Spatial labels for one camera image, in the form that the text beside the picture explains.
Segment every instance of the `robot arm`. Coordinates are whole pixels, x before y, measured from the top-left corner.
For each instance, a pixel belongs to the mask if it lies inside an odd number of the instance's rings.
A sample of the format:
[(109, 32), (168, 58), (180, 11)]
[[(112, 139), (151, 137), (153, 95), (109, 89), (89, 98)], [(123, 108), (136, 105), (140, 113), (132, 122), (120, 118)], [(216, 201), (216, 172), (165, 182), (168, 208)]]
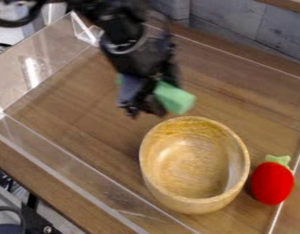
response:
[[(1, 0), (6, 4), (20, 0)], [(28, 16), (17, 21), (0, 19), (0, 27), (20, 27), (36, 17), (46, 0), (36, 2)], [(165, 115), (153, 91), (159, 80), (179, 86), (177, 69), (172, 62), (175, 45), (168, 32), (151, 37), (147, 0), (67, 0), (71, 8), (103, 28), (100, 47), (121, 74), (119, 106), (136, 117), (140, 112)]]

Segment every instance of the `gray wall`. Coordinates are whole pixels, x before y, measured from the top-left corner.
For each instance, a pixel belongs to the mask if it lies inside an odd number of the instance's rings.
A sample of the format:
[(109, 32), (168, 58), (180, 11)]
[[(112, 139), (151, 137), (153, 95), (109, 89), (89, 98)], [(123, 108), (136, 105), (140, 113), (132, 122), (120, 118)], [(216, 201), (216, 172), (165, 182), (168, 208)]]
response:
[(207, 30), (208, 26), (212, 28), (217, 26), (221, 31), (217, 34), (228, 35), (232, 32), (235, 38), (246, 37), (252, 41), (251, 44), (266, 45), (300, 60), (299, 13), (255, 0), (151, 0), (151, 2), (152, 6), (172, 18), (179, 19), (179, 16), (189, 18), (192, 27)]

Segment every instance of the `clear acrylic box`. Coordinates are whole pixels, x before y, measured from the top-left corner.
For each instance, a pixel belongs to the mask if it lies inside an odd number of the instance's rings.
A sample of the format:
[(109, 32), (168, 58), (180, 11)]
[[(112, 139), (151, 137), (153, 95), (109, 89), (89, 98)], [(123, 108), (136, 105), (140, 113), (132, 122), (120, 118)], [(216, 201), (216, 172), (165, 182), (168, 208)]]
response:
[(267, 154), (290, 154), (296, 171), (294, 195), (279, 207), (255, 201), (246, 187), (223, 210), (183, 215), (143, 184), (137, 149), (164, 119), (131, 120), (117, 109), (100, 36), (72, 13), (0, 55), (0, 141), (136, 233), (300, 233), (300, 78), (175, 36), (183, 87), (197, 96), (189, 114), (236, 131), (251, 169)]

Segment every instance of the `black cable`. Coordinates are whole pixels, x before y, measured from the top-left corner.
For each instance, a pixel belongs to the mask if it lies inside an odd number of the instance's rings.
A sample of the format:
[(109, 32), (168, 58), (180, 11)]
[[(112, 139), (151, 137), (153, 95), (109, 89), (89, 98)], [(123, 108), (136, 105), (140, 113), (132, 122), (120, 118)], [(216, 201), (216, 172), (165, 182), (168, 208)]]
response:
[(24, 216), (21, 214), (21, 210), (14, 208), (14, 207), (4, 207), (1, 206), (0, 207), (0, 212), (1, 211), (10, 211), (13, 213), (16, 213), (20, 217), (20, 220), (21, 220), (21, 234), (25, 234), (25, 230), (26, 230), (26, 223), (25, 223), (25, 219), (24, 219)]
[(48, 2), (48, 0), (38, 0), (34, 6), (29, 9), (29, 13), (25, 17), (17, 20), (6, 20), (0, 18), (0, 27), (21, 27), (29, 24), (37, 17), (42, 5)]

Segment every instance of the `wooden table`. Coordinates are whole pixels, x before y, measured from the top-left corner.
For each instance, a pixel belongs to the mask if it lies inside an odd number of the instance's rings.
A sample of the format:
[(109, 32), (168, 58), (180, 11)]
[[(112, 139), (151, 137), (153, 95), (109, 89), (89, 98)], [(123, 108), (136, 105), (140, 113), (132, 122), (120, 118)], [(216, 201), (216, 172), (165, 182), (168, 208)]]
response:
[[(52, 42), (64, 40), (57, 32), (68, 30), (69, 24), (65, 19), (56, 22), (41, 32), (42, 37)], [(235, 130), (250, 149), (251, 170), (267, 154), (291, 155), (295, 166), (300, 155), (300, 65), (172, 27), (180, 34), (175, 40), (183, 87), (197, 96), (188, 115), (208, 117)], [(1, 55), (0, 64), (32, 40)], [(60, 57), (56, 44), (42, 43), (49, 54)], [(300, 233), (300, 208), (294, 208), (300, 207), (300, 175), (276, 226), (278, 208), (251, 197), (248, 185), (228, 207), (204, 216), (181, 215), (159, 204), (143, 183), (137, 150), (145, 133), (164, 119), (145, 114), (137, 120), (124, 116), (115, 105), (115, 79), (104, 55), (88, 48), (6, 108), (9, 117), (0, 121), (0, 167), (89, 233)]]

